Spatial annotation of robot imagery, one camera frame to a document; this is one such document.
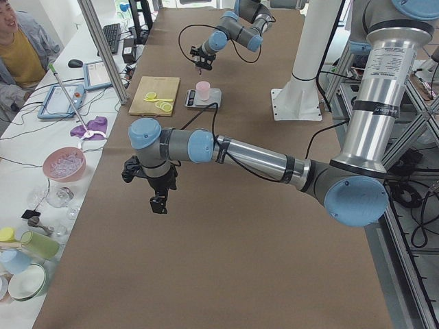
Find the gray jacket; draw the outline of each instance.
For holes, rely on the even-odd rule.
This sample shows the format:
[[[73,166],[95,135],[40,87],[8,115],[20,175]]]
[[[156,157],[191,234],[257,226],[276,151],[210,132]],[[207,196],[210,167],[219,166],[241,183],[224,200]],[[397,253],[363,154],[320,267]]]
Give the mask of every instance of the gray jacket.
[[[47,65],[58,57],[60,46],[47,35],[43,27],[25,12],[16,12],[20,29],[34,47],[41,66],[47,70]],[[24,104],[23,98],[29,90],[23,90],[16,85],[3,60],[0,58],[0,105],[4,108],[18,110]]]

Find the white table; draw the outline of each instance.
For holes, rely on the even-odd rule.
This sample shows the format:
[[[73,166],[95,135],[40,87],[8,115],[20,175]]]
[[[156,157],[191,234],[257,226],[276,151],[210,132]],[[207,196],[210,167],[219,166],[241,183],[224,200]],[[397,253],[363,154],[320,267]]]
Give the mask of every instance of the white table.
[[[108,19],[108,21],[101,21],[102,25],[114,22],[114,18]],[[119,52],[114,56],[115,62],[118,66],[119,72],[122,72],[126,64],[123,63],[122,44],[119,43]],[[74,78],[83,77],[83,70],[71,69],[67,66],[67,62],[77,58],[84,63],[94,62],[100,60],[97,56],[97,50],[91,35],[88,32],[86,25],[80,26],[77,34],[72,38],[69,44],[65,47],[60,54],[56,62],[54,63],[55,69],[59,73],[62,80],[69,80]],[[45,86],[48,84],[56,83],[56,79],[49,71],[38,85]],[[35,101],[43,101],[49,87],[37,90],[27,101],[32,103]],[[117,111],[120,107],[119,99],[113,88],[108,88],[102,94],[104,89],[96,90],[93,92],[87,92],[83,104],[90,103],[93,99],[99,98],[98,101],[93,102],[90,105],[89,113],[83,116],[84,121],[88,122],[94,119],[96,116],[106,117],[108,120],[107,135],[110,134],[112,126],[115,122]],[[88,112],[89,105],[85,105],[80,112]],[[35,108],[31,113],[26,114],[32,108]],[[66,146],[78,146],[78,137],[70,137],[70,131],[78,126],[80,123],[77,118],[65,119],[54,123],[55,121],[43,121],[37,118],[39,107],[34,105],[26,106],[21,112],[17,114],[14,123],[24,124],[15,125],[10,124],[0,140],[0,156],[13,161],[22,162],[25,164],[33,164],[37,166],[43,165],[45,158],[53,151]],[[51,181],[51,186],[66,186],[74,193],[74,198],[70,204],[80,206],[84,201],[88,186],[93,178],[93,174],[101,158],[102,151],[90,151],[88,149],[99,149],[105,145],[106,141],[85,141],[83,144],[83,150],[86,152],[87,168],[80,180],[71,183],[57,183]],[[0,195],[1,195],[1,216],[0,216],[0,228],[13,227],[19,228],[21,226],[27,226],[26,222],[22,220],[21,215],[29,208],[27,203],[27,196],[37,186],[47,188],[48,180],[43,174],[42,168],[34,168],[29,166],[23,166],[21,164],[12,163],[6,160],[0,160]],[[74,221],[68,220],[66,213],[67,208],[54,208],[47,204],[42,203],[42,206],[38,208],[42,212],[40,216],[41,223],[46,226],[56,227],[60,221],[68,226],[68,233],[61,237],[54,237],[62,243],[60,252],[53,260],[46,260],[34,258],[34,261],[44,266],[48,276],[48,283],[52,278],[56,266],[60,257],[62,256],[63,245],[68,241],[69,233],[74,225]],[[45,293],[41,293],[37,297],[32,298],[26,302],[17,302],[12,298],[0,302],[0,327],[1,328],[13,328],[13,329],[28,329],[34,324],[34,321],[40,312],[40,308],[43,305],[45,299]]]

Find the label sticker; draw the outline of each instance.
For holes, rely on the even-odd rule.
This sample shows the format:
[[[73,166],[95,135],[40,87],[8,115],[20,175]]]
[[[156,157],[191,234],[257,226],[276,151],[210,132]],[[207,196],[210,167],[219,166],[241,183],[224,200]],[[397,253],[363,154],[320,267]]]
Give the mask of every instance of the label sticker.
[[[414,49],[400,47],[373,49],[366,64],[363,80],[395,80],[397,84],[404,85],[415,56]]]
[[[386,115],[394,118],[399,117],[398,106],[379,103],[377,101],[356,101],[354,103],[353,110],[373,112],[374,115]]]

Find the yellow cup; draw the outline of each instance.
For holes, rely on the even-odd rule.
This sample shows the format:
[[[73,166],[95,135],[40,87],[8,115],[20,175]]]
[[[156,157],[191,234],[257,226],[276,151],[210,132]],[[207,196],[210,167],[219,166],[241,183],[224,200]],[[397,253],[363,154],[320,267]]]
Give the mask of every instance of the yellow cup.
[[[15,242],[14,228],[2,228],[0,230],[0,242]]]
[[[21,236],[21,247],[45,259],[51,259],[60,249],[60,244],[45,235],[27,231]]]

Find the blue tablet case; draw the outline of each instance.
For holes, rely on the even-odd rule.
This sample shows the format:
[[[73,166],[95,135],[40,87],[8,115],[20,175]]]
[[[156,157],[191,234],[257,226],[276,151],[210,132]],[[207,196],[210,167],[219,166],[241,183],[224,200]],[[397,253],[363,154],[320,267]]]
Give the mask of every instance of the blue tablet case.
[[[78,109],[85,97],[85,88],[81,84],[64,85],[69,92],[72,100]],[[59,84],[50,87],[49,92],[43,102],[43,106],[38,111],[39,119],[62,119],[75,115],[75,110],[71,107],[69,100],[62,91]]]
[[[104,62],[102,62],[101,60],[91,63],[85,63],[83,69],[85,90],[93,91],[97,89],[107,88],[112,85],[109,81],[110,78],[108,77]]]

